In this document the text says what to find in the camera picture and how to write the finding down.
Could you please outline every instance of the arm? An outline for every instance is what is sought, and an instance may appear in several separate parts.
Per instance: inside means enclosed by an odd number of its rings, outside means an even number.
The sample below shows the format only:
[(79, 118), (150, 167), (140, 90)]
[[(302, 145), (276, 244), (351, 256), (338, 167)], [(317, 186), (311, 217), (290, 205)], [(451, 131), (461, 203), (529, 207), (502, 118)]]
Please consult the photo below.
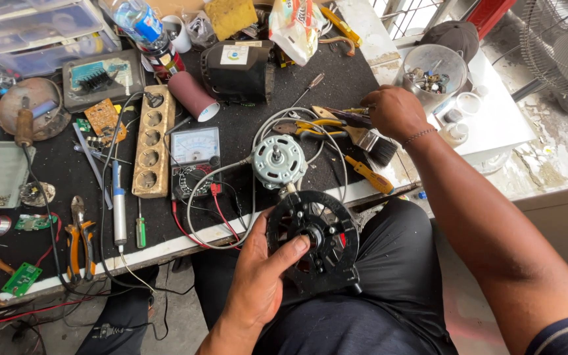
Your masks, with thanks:
[(225, 309), (197, 355), (251, 354), (262, 327), (280, 308), (280, 275), (308, 251), (310, 241), (298, 236), (269, 256), (264, 235), (269, 212), (258, 216), (242, 246)]
[[(432, 128), (417, 98), (384, 85), (361, 101), (376, 103), (375, 127), (400, 143)], [(568, 317), (568, 265), (511, 202), (439, 135), (405, 146), (449, 243), (475, 276), (513, 355), (544, 327)]]

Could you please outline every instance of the sanding sleeve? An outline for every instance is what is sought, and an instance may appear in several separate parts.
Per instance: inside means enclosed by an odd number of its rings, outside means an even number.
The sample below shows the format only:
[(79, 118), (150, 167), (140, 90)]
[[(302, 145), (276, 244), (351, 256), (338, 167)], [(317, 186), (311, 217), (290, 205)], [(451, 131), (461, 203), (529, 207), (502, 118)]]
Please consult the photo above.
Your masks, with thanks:
[(220, 109), (220, 104), (186, 71), (170, 78), (168, 90), (199, 122), (214, 117)]

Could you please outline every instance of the orange circuit board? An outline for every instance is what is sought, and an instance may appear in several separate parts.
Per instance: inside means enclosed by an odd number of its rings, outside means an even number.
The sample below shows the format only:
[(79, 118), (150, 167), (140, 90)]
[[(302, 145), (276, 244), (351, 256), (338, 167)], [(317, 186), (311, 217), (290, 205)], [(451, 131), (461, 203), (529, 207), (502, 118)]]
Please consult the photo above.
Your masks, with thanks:
[[(105, 147), (111, 145), (113, 140), (113, 131), (117, 123), (117, 111), (113, 107), (111, 100), (106, 99), (99, 102), (96, 106), (84, 110), (84, 115), (89, 120), (91, 127)], [(120, 123), (120, 129), (117, 132), (115, 142), (123, 141), (126, 138), (126, 127)]]

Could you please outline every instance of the person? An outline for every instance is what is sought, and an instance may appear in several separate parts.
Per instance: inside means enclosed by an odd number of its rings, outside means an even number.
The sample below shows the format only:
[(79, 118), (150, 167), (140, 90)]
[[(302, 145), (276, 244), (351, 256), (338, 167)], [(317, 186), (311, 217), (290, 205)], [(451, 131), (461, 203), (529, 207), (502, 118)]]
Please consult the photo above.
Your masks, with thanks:
[[(371, 104), (374, 127), (412, 158), (436, 220), (477, 279), (509, 352), (568, 355), (567, 263), (436, 133), (412, 93), (383, 85), (361, 101)], [(209, 329), (197, 354), (457, 354), (444, 323), (432, 228), (418, 206), (391, 199), (365, 225), (355, 262), (362, 293), (309, 299), (281, 278), (308, 252), (309, 240), (297, 236), (269, 255), (268, 213), (240, 252), (193, 255)]]

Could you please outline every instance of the plastic bag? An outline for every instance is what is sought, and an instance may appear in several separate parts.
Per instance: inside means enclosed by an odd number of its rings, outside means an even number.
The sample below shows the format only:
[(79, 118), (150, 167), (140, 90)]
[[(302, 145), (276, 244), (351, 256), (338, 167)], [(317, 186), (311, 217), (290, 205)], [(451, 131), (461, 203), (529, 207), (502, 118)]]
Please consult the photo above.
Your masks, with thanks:
[(218, 42), (211, 20), (205, 12), (182, 12), (181, 18), (186, 23), (187, 34), (195, 50), (203, 52)]
[(275, 0), (269, 16), (269, 39), (301, 66), (317, 51), (324, 17), (312, 0)]

